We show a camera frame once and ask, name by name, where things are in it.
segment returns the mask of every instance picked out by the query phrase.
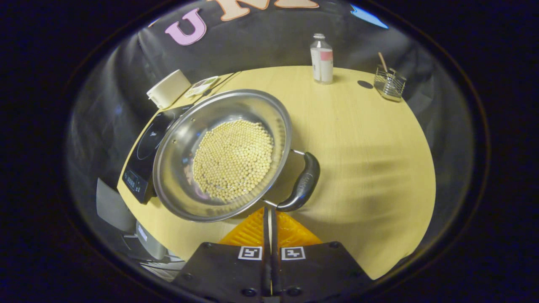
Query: metal utensil holder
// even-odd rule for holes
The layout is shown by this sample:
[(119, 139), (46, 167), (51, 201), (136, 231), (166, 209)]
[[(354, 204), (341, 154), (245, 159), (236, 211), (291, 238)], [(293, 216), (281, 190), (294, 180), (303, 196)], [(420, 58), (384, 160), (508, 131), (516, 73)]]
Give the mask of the metal utensil holder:
[(386, 72), (382, 65), (378, 65), (376, 68), (374, 87), (382, 97), (392, 101), (400, 101), (405, 84), (406, 78), (397, 75), (396, 70), (390, 68)]

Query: pot handle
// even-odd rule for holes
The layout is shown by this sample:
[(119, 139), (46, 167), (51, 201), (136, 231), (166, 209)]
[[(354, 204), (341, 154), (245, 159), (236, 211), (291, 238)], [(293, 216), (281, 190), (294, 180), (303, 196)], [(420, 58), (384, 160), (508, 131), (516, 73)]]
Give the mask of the pot handle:
[(302, 207), (310, 196), (313, 194), (314, 188), (320, 177), (320, 164), (311, 153), (302, 153), (292, 149), (293, 152), (303, 155), (305, 160), (305, 168), (300, 173), (300, 176), (294, 184), (294, 189), (290, 196), (276, 206), (278, 211), (293, 211)]

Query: round table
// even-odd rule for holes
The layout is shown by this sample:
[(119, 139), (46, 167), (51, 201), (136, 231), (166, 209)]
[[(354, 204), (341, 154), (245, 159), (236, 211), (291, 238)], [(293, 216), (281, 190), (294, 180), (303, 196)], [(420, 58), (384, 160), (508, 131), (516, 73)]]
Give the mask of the round table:
[[(227, 77), (220, 76), (219, 81)], [(205, 98), (251, 88), (272, 94), (285, 105), (292, 119), (292, 148), (311, 152), (321, 166), (310, 200), (289, 214), (323, 242), (340, 241), (367, 275), (377, 279), (423, 238), (434, 208), (436, 181), (429, 146), (414, 114), (404, 100), (386, 100), (375, 88), (358, 84), (372, 84), (373, 79), (370, 73), (335, 68), (334, 82), (320, 85), (310, 66), (260, 68), (231, 76)], [(196, 98), (181, 97), (171, 108)], [(302, 157), (291, 155), (265, 198), (285, 199), (302, 169)], [(121, 178), (118, 191), (137, 220), (184, 260), (201, 242), (219, 242), (263, 206), (259, 202), (221, 222), (195, 223), (173, 215), (158, 198), (140, 204)]]

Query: induction cooktop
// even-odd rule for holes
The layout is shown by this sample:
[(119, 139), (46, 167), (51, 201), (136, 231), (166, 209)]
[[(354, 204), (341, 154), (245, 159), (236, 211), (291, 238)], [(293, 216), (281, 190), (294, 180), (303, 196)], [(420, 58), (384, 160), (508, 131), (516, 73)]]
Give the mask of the induction cooktop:
[(122, 180), (142, 204), (157, 196), (153, 184), (153, 168), (157, 148), (167, 129), (192, 105), (172, 108), (158, 113), (149, 123), (127, 161)]

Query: stainless steel pot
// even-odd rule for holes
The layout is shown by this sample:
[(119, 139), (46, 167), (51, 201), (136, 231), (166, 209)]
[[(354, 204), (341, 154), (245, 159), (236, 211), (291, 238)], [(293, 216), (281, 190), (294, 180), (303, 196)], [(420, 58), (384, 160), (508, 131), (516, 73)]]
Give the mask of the stainless steel pot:
[[(273, 137), (269, 172), (248, 194), (224, 203), (203, 193), (193, 179), (192, 163), (204, 134), (224, 122), (243, 119), (261, 122)], [(163, 205), (178, 217), (194, 222), (215, 222), (245, 211), (262, 199), (279, 211), (292, 211), (310, 198), (320, 175), (320, 165), (310, 153), (290, 197), (276, 204), (263, 199), (285, 165), (291, 151), (292, 124), (284, 105), (274, 96), (253, 89), (214, 95), (193, 106), (173, 122), (154, 160), (154, 187)]]

